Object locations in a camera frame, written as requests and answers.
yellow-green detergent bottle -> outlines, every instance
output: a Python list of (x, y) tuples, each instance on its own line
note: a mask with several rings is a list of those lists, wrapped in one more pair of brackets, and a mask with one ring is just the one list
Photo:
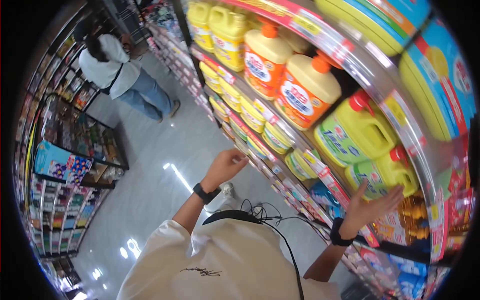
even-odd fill
[(387, 56), (402, 52), (430, 13), (427, 0), (315, 0), (318, 9), (346, 22)]
[(210, 10), (208, 26), (212, 31), (215, 56), (229, 69), (243, 70), (243, 36), (249, 30), (244, 14), (214, 6)]
[(314, 131), (315, 141), (339, 166), (376, 159), (395, 147), (398, 137), (368, 94), (345, 99)]
[(403, 196), (413, 195), (419, 188), (417, 174), (408, 163), (407, 153), (396, 146), (389, 153), (372, 161), (364, 161), (345, 169), (349, 183), (355, 188), (367, 179), (367, 190), (363, 198), (374, 200), (386, 195), (396, 185), (403, 185)]
[(189, 2), (187, 19), (193, 28), (193, 39), (205, 51), (213, 53), (213, 41), (210, 28), (208, 27), (208, 16), (212, 5), (207, 2)]

man's right hand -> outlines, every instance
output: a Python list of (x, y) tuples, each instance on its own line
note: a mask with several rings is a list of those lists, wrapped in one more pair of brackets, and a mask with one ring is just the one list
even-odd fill
[(219, 185), (232, 179), (248, 163), (248, 157), (237, 148), (220, 152), (200, 182), (204, 192), (213, 192)]

store aisle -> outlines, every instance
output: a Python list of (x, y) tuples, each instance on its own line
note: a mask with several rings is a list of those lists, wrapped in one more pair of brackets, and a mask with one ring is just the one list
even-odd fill
[[(91, 116), (116, 128), (130, 166), (95, 215), (78, 256), (72, 259), (89, 299), (116, 298), (136, 260), (128, 241), (132, 248), (135, 240), (142, 250), (149, 235), (164, 220), (172, 218), (189, 197), (191, 188), (203, 178), (218, 152), (233, 147), (173, 75), (166, 74), (152, 53), (145, 53), (141, 63), (170, 96), (178, 95), (182, 105), (175, 118), (165, 119), (161, 124), (103, 94), (88, 110)], [(237, 199), (247, 198), (253, 204), (269, 202), (282, 216), (294, 215), (268, 180), (250, 165), (232, 183)], [(267, 211), (276, 214), (273, 209)], [(278, 229), (288, 239), (303, 274), (326, 247), (325, 243), (297, 219), (283, 221)], [(128, 257), (122, 256), (121, 247), (126, 249)], [(281, 247), (291, 260), (283, 242)], [(100, 277), (94, 276), (95, 269)], [(353, 280), (354, 276), (342, 263), (331, 279), (339, 283), (341, 290)]]

black watch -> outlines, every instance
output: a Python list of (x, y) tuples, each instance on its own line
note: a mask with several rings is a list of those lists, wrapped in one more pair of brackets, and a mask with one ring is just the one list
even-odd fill
[(199, 183), (197, 183), (193, 187), (193, 192), (197, 194), (200, 197), (200, 199), (202, 199), (205, 205), (209, 204), (210, 201), (212, 201), (213, 198), (215, 198), (218, 195), (218, 193), (220, 193), (220, 191), (221, 190), (217, 188), (213, 192), (205, 193)]
[(350, 246), (354, 239), (351, 240), (343, 240), (342, 237), (340, 236), (340, 233), (338, 230), (340, 229), (340, 225), (342, 225), (343, 219), (342, 218), (335, 218), (333, 220), (333, 225), (332, 225), (332, 230), (330, 231), (330, 240), (332, 241), (332, 244), (335, 246), (342, 246), (342, 247), (348, 247)]

white shirt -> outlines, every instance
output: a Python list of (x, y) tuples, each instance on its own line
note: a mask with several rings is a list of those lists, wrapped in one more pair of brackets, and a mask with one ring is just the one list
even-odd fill
[[(221, 219), (190, 237), (167, 220), (148, 239), (117, 300), (299, 299), (295, 269), (279, 244), (266, 225)], [(340, 299), (335, 283), (302, 278), (301, 284), (306, 300)]]
[(123, 63), (120, 74), (110, 89), (110, 97), (115, 99), (125, 93), (137, 81), (142, 66), (136, 60), (129, 61), (130, 57), (125, 53), (122, 44), (115, 36), (101, 35), (98, 40), (108, 62), (98, 61), (88, 52), (88, 49), (84, 49), (80, 53), (78, 62), (86, 79), (95, 83), (99, 88), (110, 86), (120, 69), (121, 63)]

